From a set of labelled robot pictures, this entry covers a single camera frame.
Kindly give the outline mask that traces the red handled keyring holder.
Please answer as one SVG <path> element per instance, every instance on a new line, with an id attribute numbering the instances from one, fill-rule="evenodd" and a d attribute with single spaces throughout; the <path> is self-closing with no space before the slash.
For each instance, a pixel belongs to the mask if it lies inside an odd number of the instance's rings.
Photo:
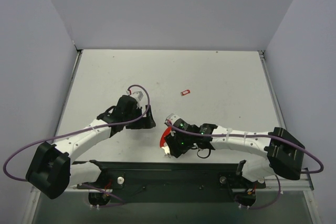
<path id="1" fill-rule="evenodd" d="M 174 136 L 174 131 L 172 130 L 172 128 L 169 126 L 162 134 L 161 138 L 160 138 L 160 143 L 159 143 L 159 147 L 164 151 L 164 155 L 166 157 L 171 158 L 171 151 L 170 151 L 170 147 L 168 146 L 167 143 L 167 139 L 169 137 L 173 137 Z"/>

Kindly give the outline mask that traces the red key tag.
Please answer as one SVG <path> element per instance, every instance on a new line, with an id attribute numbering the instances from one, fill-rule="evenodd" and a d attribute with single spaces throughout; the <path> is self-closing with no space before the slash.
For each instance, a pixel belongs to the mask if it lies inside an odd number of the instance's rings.
<path id="1" fill-rule="evenodd" d="M 182 91 L 181 92 L 181 96 L 185 96 L 185 95 L 187 95 L 187 94 L 190 94 L 190 90 L 189 89 L 187 89 L 187 90 L 184 90 L 184 91 Z"/>

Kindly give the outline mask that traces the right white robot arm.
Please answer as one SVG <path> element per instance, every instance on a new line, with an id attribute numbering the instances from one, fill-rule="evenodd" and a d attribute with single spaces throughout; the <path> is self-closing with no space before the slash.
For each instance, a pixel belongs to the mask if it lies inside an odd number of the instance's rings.
<path id="1" fill-rule="evenodd" d="M 256 155 L 256 160 L 239 163 L 237 176 L 250 182 L 278 175 L 299 180 L 305 148 L 281 127 L 271 132 L 243 132 L 216 124 L 190 125 L 177 115 L 170 115 L 165 124 L 170 132 L 164 137 L 168 154 L 178 158 L 189 150 L 231 150 Z"/>

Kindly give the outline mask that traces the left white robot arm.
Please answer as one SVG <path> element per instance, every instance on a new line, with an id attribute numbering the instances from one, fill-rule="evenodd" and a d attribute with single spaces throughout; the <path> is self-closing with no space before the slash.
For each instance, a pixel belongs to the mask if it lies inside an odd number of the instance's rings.
<path id="1" fill-rule="evenodd" d="M 124 129 L 152 129 L 156 126 L 151 108 L 140 106 L 143 93 L 123 95 L 117 105 L 99 114 L 78 134 L 55 144 L 40 144 L 26 173 L 26 180 L 48 198 L 59 197 L 66 188 L 91 183 L 96 188 L 106 185 L 108 175 L 92 162 L 75 164 L 83 153 Z"/>

